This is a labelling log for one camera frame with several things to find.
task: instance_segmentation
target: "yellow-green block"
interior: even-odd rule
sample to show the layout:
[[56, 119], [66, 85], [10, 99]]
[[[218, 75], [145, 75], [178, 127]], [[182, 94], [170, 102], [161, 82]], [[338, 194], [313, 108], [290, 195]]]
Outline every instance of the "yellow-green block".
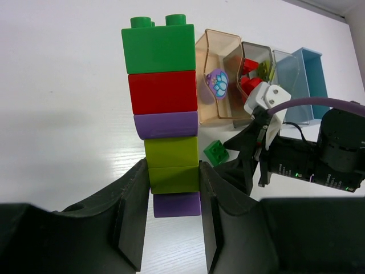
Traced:
[[148, 173], [152, 194], [199, 191], [198, 166], [149, 168]]
[[144, 148], [148, 168], [199, 165], [196, 136], [145, 140]]

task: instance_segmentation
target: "olive green block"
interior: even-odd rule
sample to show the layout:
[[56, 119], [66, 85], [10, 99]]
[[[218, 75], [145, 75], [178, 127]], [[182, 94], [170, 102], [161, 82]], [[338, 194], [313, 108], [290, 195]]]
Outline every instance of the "olive green block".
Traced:
[[144, 141], [148, 168], [188, 167], [199, 164], [198, 137]]
[[166, 26], [135, 17], [131, 26], [121, 30], [128, 74], [196, 69], [194, 25], [186, 24], [185, 15], [166, 16]]
[[198, 166], [149, 168], [148, 173], [152, 194], [199, 191]]

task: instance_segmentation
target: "lime green block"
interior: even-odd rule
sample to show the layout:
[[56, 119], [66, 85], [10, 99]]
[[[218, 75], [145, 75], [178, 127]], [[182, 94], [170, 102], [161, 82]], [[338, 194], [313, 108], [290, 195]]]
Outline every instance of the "lime green block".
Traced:
[[148, 173], [152, 194], [199, 191], [198, 166], [149, 168]]
[[199, 164], [198, 137], [144, 141], [148, 168], [189, 167]]
[[184, 14], [168, 15], [166, 26], [157, 27], [149, 17], [135, 17], [131, 26], [121, 30], [128, 74], [196, 69], [194, 25]]

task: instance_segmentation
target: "white robot part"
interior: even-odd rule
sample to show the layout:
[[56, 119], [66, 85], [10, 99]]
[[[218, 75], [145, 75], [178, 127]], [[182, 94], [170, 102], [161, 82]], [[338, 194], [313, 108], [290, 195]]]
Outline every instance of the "white robot part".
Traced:
[[[291, 95], [282, 87], [275, 84], [269, 85], [261, 82], [250, 94], [245, 103], [245, 111], [249, 114], [260, 106], [265, 110], [273, 108], [291, 99]], [[283, 125], [286, 110], [279, 111], [273, 115], [266, 131], [265, 149], [268, 150], [275, 136], [279, 133]]]

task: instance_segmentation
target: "white tabletop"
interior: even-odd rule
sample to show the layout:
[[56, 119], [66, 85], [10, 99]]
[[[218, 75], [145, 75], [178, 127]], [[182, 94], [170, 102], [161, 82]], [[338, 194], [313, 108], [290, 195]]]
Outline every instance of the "white tabletop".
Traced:
[[[197, 33], [209, 28], [288, 52], [319, 51], [329, 97], [365, 104], [348, 26], [280, 0], [1, 1], [0, 202], [62, 210], [144, 156], [120, 29], [131, 17], [162, 25], [174, 13], [186, 14]], [[316, 140], [318, 127], [304, 132]], [[200, 150], [236, 133], [201, 128]], [[318, 195], [348, 194], [279, 176], [253, 190], [256, 199]], [[154, 219], [149, 205], [142, 273], [206, 273], [200, 217]]]

